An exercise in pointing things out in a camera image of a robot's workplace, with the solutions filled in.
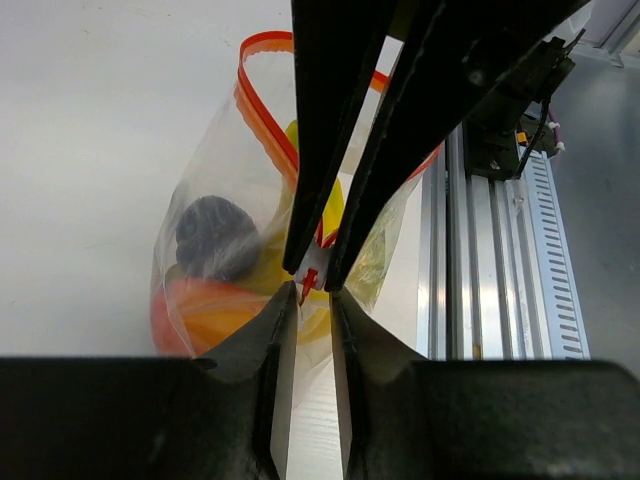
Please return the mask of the orange mango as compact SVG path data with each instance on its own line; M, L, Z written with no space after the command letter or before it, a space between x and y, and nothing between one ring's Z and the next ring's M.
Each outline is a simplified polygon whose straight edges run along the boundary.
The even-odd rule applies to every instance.
M170 280L150 302L156 350L165 355L199 356L253 319L268 300L231 284L202 279Z

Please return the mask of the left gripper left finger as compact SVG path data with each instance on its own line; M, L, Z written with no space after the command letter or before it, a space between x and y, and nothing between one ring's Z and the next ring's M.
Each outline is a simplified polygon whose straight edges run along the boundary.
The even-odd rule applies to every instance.
M5 479L282 479L297 289L194 358L5 357Z

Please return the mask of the dark purple plum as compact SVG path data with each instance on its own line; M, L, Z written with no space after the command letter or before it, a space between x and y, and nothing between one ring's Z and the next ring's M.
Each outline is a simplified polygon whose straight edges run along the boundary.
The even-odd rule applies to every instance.
M254 269L262 241L245 210L216 195L192 202L176 227L176 261L192 278L235 282Z

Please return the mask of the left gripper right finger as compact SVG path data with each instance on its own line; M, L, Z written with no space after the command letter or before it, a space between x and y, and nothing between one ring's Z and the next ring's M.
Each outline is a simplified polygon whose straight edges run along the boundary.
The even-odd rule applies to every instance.
M635 479L639 383L606 361L430 360L330 297L348 479Z

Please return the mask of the aluminium mounting rail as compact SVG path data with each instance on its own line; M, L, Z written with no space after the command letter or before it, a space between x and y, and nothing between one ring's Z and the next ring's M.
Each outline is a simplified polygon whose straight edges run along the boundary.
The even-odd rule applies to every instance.
M465 171L456 128L421 182L416 349L434 360L533 359L543 311L520 183Z

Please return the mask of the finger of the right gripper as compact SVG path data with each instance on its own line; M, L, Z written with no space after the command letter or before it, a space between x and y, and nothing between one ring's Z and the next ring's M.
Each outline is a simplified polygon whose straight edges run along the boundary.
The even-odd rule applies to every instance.
M291 3L299 159L283 257L291 274L322 218L396 7L395 1Z
M581 1L433 1L412 22L347 197L325 288L425 158Z

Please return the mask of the large yellow banana bunch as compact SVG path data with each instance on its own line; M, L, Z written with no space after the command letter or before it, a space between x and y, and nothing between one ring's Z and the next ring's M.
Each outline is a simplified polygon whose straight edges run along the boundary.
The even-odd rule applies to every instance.
M297 123L293 121L285 129L276 123L261 127L258 129L257 138L284 176L280 207L285 213L289 213L298 167L285 153L284 148L297 147ZM342 186L340 181L336 180L322 214L322 232L314 236L314 241L319 245L328 247L334 244L337 228L344 213L344 204ZM405 204L406 197L402 196L400 200L385 207L347 279L346 286L368 312L374 309L388 273L398 242ZM326 292L313 290L301 307L301 315L302 325L298 331L301 344L315 342L330 334L329 296Z

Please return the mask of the clear zip top bag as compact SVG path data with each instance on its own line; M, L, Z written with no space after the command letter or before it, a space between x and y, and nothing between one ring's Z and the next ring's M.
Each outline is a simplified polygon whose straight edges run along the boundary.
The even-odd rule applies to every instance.
M159 230L150 287L151 335L160 354L196 357L257 315L282 283L297 187L298 134L290 31L246 38L233 92L218 110L179 180ZM388 82L376 70L343 166L323 207L313 243L333 247L353 174ZM346 286L372 313L400 235L406 204L431 153L385 205ZM311 289L300 307L297 359L331 355L329 294Z

